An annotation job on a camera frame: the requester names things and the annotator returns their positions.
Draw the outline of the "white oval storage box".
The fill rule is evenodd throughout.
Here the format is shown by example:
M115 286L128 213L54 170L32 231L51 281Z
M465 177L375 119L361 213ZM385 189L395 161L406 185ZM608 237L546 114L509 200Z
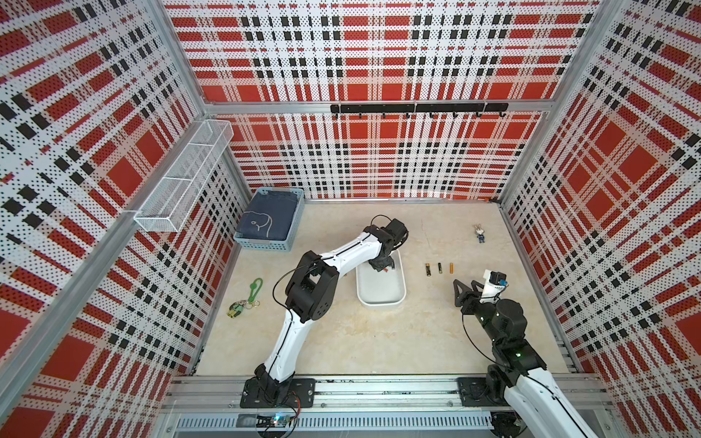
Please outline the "white oval storage box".
M358 266L356 272L357 298L366 308L390 310L403 303L407 287L401 253L394 251L391 255L394 268L389 266L376 271L369 263Z

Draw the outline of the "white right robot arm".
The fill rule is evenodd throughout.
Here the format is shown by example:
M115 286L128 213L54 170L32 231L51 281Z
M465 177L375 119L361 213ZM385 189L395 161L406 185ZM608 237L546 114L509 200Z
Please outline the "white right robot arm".
M491 342L492 355L484 396L509 405L509 425L496 423L498 437L517 437L529 430L535 437L594 437L596 432L560 389L540 354L526 339L528 321L517 301L505 299L506 275L489 271L483 283L453 281L454 303L461 316L473 316Z

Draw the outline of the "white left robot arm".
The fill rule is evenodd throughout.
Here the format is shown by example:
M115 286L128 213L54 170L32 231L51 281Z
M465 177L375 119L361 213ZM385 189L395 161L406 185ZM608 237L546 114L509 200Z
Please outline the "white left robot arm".
M339 280L363 264L377 272L392 268L392 254L408 237L405 224L391 219L386 226L366 226L355 239L330 252L305 253L288 272L283 328L270 356L256 368L256 379L266 385L290 381L313 324L332 306Z

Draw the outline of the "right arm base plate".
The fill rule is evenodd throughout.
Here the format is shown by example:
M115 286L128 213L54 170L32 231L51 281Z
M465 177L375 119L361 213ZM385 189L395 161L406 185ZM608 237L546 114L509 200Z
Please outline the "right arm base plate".
M509 383L509 378L496 375L461 377L457 379L458 395L464 407L508 407L505 393Z

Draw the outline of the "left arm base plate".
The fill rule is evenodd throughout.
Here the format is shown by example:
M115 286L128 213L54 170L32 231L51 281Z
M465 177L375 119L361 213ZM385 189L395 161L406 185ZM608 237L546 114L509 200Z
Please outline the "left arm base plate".
M268 378L251 378L245 382L239 406L243 409L283 407L310 408L315 398L314 379L289 379L278 383Z

